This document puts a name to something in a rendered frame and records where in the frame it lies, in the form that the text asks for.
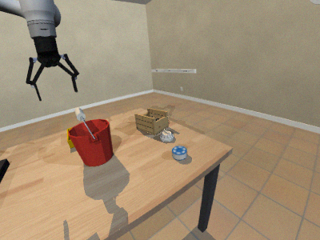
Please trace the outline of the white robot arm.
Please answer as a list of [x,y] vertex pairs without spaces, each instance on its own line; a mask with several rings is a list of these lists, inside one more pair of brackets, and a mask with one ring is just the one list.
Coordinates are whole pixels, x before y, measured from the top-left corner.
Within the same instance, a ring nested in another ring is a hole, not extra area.
[[61,14],[54,0],[0,0],[0,11],[23,17],[32,39],[57,37]]

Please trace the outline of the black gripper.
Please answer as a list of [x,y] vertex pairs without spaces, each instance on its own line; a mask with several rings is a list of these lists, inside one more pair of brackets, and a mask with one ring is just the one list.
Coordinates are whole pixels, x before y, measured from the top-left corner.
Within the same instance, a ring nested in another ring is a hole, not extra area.
[[[34,39],[34,44],[35,44],[35,48],[36,48],[38,56],[36,58],[32,58],[32,57],[29,58],[30,66],[28,69],[26,84],[30,84],[32,88],[36,89],[39,101],[41,101],[41,97],[38,92],[36,81],[38,80],[44,67],[48,68],[48,67],[52,67],[52,66],[59,66],[62,69],[64,69],[65,72],[67,72],[68,74],[70,74],[70,76],[72,76],[71,79],[72,79],[72,83],[74,86],[74,91],[78,92],[75,80],[77,79],[77,75],[79,75],[79,72],[76,70],[74,65],[71,63],[67,54],[60,55],[58,53],[56,39],[55,38],[36,38],[36,39]],[[66,63],[69,65],[69,67],[75,73],[72,73],[63,64],[61,64],[59,62],[61,58],[66,61]],[[31,74],[32,74],[32,69],[33,69],[34,63],[36,63],[37,60],[41,63],[41,66],[39,67],[38,72],[34,76],[33,81],[31,81],[30,78],[31,78]]]

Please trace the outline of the yellow shallow tray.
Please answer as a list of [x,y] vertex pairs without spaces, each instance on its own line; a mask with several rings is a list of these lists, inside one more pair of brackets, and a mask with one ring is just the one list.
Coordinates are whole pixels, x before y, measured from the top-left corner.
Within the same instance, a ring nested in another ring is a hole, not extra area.
[[72,143],[72,141],[70,140],[69,135],[68,135],[68,130],[70,130],[71,128],[67,129],[67,141],[68,141],[68,144],[69,144],[70,148],[73,148],[74,144]]

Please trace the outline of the wooden slatted crate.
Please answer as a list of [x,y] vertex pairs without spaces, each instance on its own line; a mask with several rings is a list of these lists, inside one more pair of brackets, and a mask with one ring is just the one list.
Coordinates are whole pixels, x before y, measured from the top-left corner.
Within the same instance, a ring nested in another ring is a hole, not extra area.
[[149,134],[156,135],[169,127],[168,112],[164,110],[147,108],[147,113],[143,115],[136,113],[134,116],[137,129]]

